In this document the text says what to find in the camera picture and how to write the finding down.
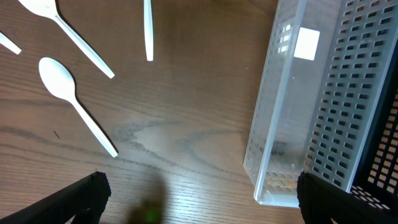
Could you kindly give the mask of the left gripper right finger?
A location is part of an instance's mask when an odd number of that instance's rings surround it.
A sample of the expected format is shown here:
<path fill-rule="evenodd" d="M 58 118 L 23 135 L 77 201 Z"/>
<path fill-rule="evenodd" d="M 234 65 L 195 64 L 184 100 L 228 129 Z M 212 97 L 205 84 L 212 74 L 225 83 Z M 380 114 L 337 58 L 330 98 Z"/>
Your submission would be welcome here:
<path fill-rule="evenodd" d="M 302 172 L 297 198 L 305 224 L 397 224 L 397 218 L 355 199 L 347 192 Z"/>

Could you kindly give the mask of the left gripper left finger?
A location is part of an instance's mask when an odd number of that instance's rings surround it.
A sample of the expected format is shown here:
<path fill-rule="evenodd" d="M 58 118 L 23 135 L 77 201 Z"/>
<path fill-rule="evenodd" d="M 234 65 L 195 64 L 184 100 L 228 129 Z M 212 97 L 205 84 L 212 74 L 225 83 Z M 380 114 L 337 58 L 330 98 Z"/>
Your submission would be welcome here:
<path fill-rule="evenodd" d="M 93 223 L 100 218 L 111 196 L 107 176 L 94 172 L 48 197 L 1 219 L 1 224 Z"/>

